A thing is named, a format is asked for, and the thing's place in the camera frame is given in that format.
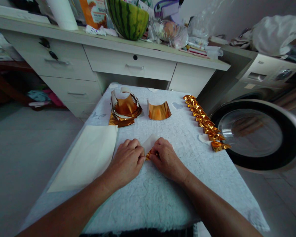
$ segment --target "washing machine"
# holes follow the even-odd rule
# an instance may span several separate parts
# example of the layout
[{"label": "washing machine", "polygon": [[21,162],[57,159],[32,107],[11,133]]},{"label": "washing machine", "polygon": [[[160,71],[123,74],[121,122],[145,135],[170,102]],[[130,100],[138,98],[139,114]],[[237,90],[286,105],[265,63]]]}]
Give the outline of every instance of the washing machine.
[{"label": "washing machine", "polygon": [[230,46],[223,50],[230,71],[213,75],[197,100],[231,145],[230,158],[256,173],[296,167],[296,116],[268,102],[294,86],[296,64]]}]

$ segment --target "white tablecloth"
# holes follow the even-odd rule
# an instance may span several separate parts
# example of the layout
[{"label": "white tablecloth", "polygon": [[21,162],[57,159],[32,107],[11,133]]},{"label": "white tablecloth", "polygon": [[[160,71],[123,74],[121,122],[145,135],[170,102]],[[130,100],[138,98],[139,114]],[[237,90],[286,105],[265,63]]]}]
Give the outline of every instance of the white tablecloth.
[{"label": "white tablecloth", "polygon": [[[110,84],[85,125],[108,125],[111,91],[116,89],[116,92],[120,92],[121,86]],[[128,88],[138,97],[143,113],[135,119],[135,124],[119,129],[116,147],[126,139],[137,138],[143,143],[152,133],[164,137],[196,177],[230,203],[257,229],[268,230],[257,201],[226,151],[213,152],[207,135],[198,127],[195,117],[182,99],[185,93],[132,86]],[[121,96],[126,98],[128,94],[117,95],[118,98]],[[172,116],[162,121],[150,120],[147,116],[147,98],[154,105],[167,100]],[[46,192],[79,135],[31,209],[21,230],[79,191]],[[183,190],[165,178],[151,161],[145,161],[138,177],[115,192],[97,210],[83,232],[120,232],[139,228],[166,231],[184,228],[198,221],[200,218]]]}]

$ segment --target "washing machine door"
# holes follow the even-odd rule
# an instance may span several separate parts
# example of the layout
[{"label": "washing machine door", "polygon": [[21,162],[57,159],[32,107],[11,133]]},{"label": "washing machine door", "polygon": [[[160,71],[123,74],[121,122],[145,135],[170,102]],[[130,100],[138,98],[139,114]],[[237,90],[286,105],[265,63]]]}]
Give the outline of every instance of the washing machine door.
[{"label": "washing machine door", "polygon": [[226,151],[240,168],[268,173],[296,166],[296,116],[285,109],[241,99],[223,104],[211,120],[231,145]]}]

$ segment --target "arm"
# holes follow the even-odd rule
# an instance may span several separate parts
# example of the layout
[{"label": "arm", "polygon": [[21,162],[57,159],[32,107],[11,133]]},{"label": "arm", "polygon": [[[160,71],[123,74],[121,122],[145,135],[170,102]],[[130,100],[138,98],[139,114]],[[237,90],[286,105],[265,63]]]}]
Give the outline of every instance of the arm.
[{"label": "arm", "polygon": [[211,236],[262,237],[239,212],[184,166],[167,140],[159,138],[149,158],[166,177],[185,190]]},{"label": "arm", "polygon": [[79,236],[99,206],[139,174],[145,159],[139,141],[126,140],[100,177],[17,236]]}]

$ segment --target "drawer handle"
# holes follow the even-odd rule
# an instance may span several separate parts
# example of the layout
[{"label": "drawer handle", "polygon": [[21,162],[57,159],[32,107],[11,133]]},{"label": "drawer handle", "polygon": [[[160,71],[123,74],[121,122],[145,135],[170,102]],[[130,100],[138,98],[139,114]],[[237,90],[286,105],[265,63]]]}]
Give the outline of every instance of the drawer handle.
[{"label": "drawer handle", "polygon": [[67,61],[58,61],[58,60],[53,60],[53,59],[44,59],[45,62],[49,62],[49,63],[58,63],[58,64],[62,64],[62,65],[69,65],[70,62]]},{"label": "drawer handle", "polygon": [[140,66],[132,66],[132,65],[128,65],[128,64],[126,64],[126,67],[136,68],[136,69],[140,69],[140,70],[143,70],[145,68],[144,66],[140,67]]},{"label": "drawer handle", "polygon": [[76,94],[76,95],[86,95],[86,93],[74,93],[74,92],[67,92],[68,94]]}]

